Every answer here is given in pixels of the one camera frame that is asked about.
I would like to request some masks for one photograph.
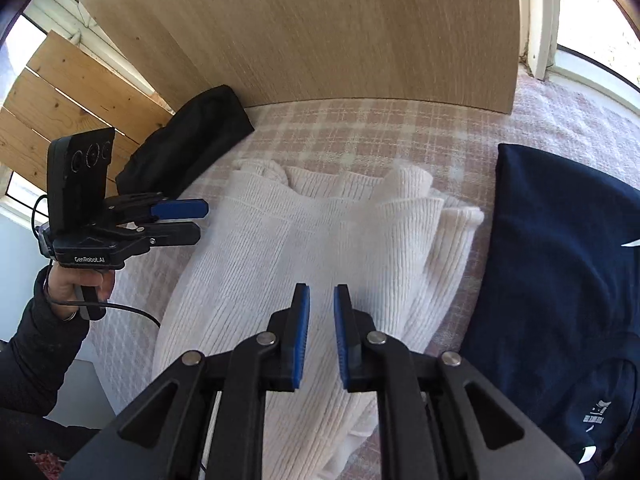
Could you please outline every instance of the black cable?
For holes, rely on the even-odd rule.
[[[36,208],[41,200],[44,200],[47,195],[40,195],[36,199],[36,203],[33,205],[33,209],[31,210],[31,231],[33,231],[33,236],[38,238],[38,232],[36,231]]]
[[[16,198],[14,195],[12,195],[11,193],[6,193],[6,195],[11,199],[11,200],[15,200],[18,204],[21,204],[23,206],[25,206],[25,208],[27,208],[28,210],[33,209],[33,207],[31,207],[29,204],[25,204],[22,200],[20,200],[19,198]],[[44,218],[49,218],[49,215],[46,213],[43,213],[42,211],[38,211],[39,215],[44,216]]]
[[[120,305],[117,303],[103,303],[101,301],[58,301],[58,300],[54,300],[50,295],[49,295],[49,291],[48,289],[48,284],[49,284],[49,273],[51,272],[51,267],[53,266],[53,260],[49,261],[49,267],[47,267],[47,275],[45,277],[44,280],[44,287],[42,288],[42,291],[44,292],[44,297],[47,299],[47,301],[49,301],[49,303],[55,303],[56,305],[63,305],[63,306],[103,306],[105,308],[114,308],[116,310],[126,310],[127,312],[133,312],[134,314],[138,314],[139,316],[143,316],[146,317],[147,319],[150,319],[151,321],[153,321],[158,328],[160,328],[160,322],[153,317],[151,314],[149,314],[148,312],[145,312],[144,310],[140,310],[138,308],[134,308],[132,306],[126,306],[126,305]]]

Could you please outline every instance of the metal screw head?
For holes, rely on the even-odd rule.
[[[455,352],[444,352],[440,357],[447,366],[460,366],[462,362],[462,357]]]
[[[200,361],[202,361],[202,354],[195,350],[189,350],[184,354],[182,354],[181,359],[182,359],[182,364],[185,364],[187,366],[195,366]]]
[[[258,342],[258,345],[269,346],[276,342],[278,338],[273,332],[260,332],[255,340]]]
[[[372,345],[383,345],[386,343],[386,334],[378,330],[372,330],[367,334],[367,341]]]

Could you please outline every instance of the white window sill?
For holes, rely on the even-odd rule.
[[[554,63],[549,67],[548,74],[551,80],[554,80],[553,74],[558,74],[593,88],[630,111],[631,116],[622,112],[627,118],[635,121],[640,118],[640,92],[592,62],[569,52],[556,50]]]
[[[16,202],[9,196],[0,198],[0,215],[20,224],[25,229],[31,231],[31,209]],[[37,226],[44,224],[47,218],[40,213],[36,213],[35,223]]]

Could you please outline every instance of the navy blue clothing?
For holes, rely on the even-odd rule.
[[[495,211],[461,354],[586,478],[633,428],[640,392],[640,192],[557,155],[498,147]]]
[[[152,133],[116,176],[118,193],[162,192],[178,198],[254,127],[234,91],[210,88]]]

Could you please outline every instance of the white wall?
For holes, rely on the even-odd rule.
[[[104,395],[94,364],[76,359],[58,392],[58,403],[47,418],[63,426],[104,428],[115,415]]]
[[[0,339],[14,335],[36,275],[48,263],[33,233],[0,215]]]
[[[9,341],[22,312],[33,297],[33,283],[49,260],[40,254],[30,229],[0,214],[0,339]],[[96,376],[95,349],[85,341],[65,376],[58,404],[50,418],[60,424],[101,428],[113,418],[113,410]]]

